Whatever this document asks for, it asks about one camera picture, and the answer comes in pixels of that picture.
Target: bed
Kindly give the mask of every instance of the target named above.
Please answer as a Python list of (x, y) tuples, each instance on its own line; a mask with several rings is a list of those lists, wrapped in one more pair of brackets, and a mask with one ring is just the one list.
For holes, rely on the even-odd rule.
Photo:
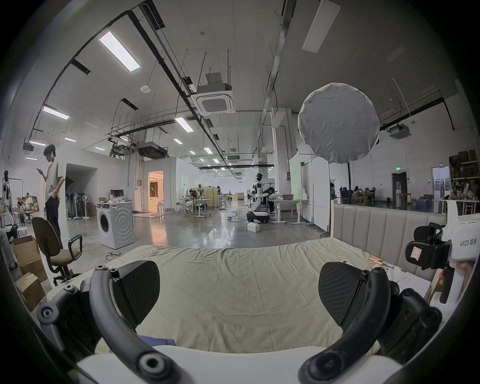
[[(348, 260), (371, 269), (374, 255), (431, 281), (403, 257), (413, 231), (443, 215), (336, 204), (332, 237), (246, 249), (140, 246), (108, 263), (120, 267), (152, 260), (160, 271), (160, 296), (137, 327), (139, 335), (174, 339), (180, 347), (253, 353), (327, 347), (342, 331), (319, 297), (323, 265)], [(86, 272), (71, 282), (80, 286)], [(48, 293), (51, 299), (60, 287)], [(102, 341), (97, 353), (108, 352)]]

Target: label sticker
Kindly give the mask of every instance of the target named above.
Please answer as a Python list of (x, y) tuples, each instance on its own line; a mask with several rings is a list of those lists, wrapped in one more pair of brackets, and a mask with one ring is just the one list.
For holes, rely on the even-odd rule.
[(421, 249), (417, 247), (413, 247), (412, 254), (410, 257), (414, 258), (415, 260), (419, 260), (421, 254)]

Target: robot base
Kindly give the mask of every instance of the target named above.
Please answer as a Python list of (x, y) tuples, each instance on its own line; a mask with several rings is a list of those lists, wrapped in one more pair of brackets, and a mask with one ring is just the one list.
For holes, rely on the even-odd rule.
[(265, 224), (270, 221), (270, 214), (265, 211), (248, 212), (247, 220), (249, 223), (253, 223), (254, 220), (258, 220), (260, 223)]

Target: office chair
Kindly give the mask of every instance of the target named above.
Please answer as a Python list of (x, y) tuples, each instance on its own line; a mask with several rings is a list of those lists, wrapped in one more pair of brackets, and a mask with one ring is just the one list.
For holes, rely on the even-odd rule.
[[(38, 246), (47, 258), (50, 271), (61, 273), (61, 276), (53, 277), (53, 284), (57, 286), (57, 280), (61, 280), (64, 283), (81, 275), (73, 273), (71, 269), (68, 269), (67, 265), (82, 256), (82, 235), (77, 235), (70, 239), (68, 241), (68, 249), (62, 249), (60, 248), (60, 240), (48, 221), (42, 217), (34, 217), (32, 226)], [(80, 249), (72, 249), (72, 244), (77, 240), (79, 240)]]

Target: man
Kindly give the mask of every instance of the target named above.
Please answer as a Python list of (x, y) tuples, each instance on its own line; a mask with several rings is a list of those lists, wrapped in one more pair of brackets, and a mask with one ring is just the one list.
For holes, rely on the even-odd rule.
[(25, 206), (27, 207), (28, 210), (31, 209), (33, 204), (33, 199), (30, 196), (30, 194), (27, 192), (27, 196), (25, 197)]
[(60, 246), (62, 247), (59, 227), (60, 197), (58, 193), (65, 181), (65, 166), (56, 158), (57, 154), (53, 144), (45, 148), (43, 155), (50, 163), (47, 175), (45, 176), (41, 169), (37, 168), (37, 170), (38, 173), (43, 176), (43, 180), (45, 180), (45, 209), (47, 211), (47, 220), (52, 225), (59, 238)]

